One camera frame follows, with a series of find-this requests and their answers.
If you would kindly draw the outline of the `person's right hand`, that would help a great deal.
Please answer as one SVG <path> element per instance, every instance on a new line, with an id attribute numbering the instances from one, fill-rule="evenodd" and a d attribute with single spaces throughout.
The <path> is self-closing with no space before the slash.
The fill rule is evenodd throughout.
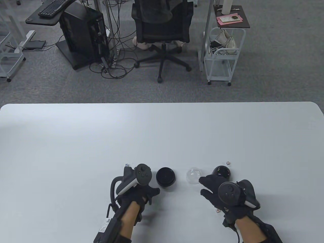
<path id="1" fill-rule="evenodd" d="M 200 177 L 199 183 L 207 189 L 202 189 L 200 194 L 206 198 L 215 208 L 224 212 L 228 224 L 236 224 L 240 231 L 247 230 L 253 224 L 249 219 L 249 207 L 247 206 L 229 206 L 220 200 L 218 195 L 219 186 L 226 181 L 225 178 L 217 175 L 207 175 Z"/>

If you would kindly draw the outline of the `person's left hand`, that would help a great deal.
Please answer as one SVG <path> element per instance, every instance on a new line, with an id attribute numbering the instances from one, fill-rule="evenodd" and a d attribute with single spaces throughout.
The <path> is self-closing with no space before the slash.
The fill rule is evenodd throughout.
<path id="1" fill-rule="evenodd" d="M 139 185 L 137 184 L 135 187 L 131 187 L 122 195 L 117 196 L 117 202 L 119 206 L 123 206 L 123 204 L 128 205 L 132 202 L 136 202 L 139 205 L 139 212 L 137 213 L 136 220 L 134 222 L 134 226 L 141 222 L 142 220 L 142 212 L 145 209 L 145 205 L 149 202 L 152 204 L 152 198 L 157 196 L 160 193 L 159 188 L 152 188 L 149 185 Z"/>

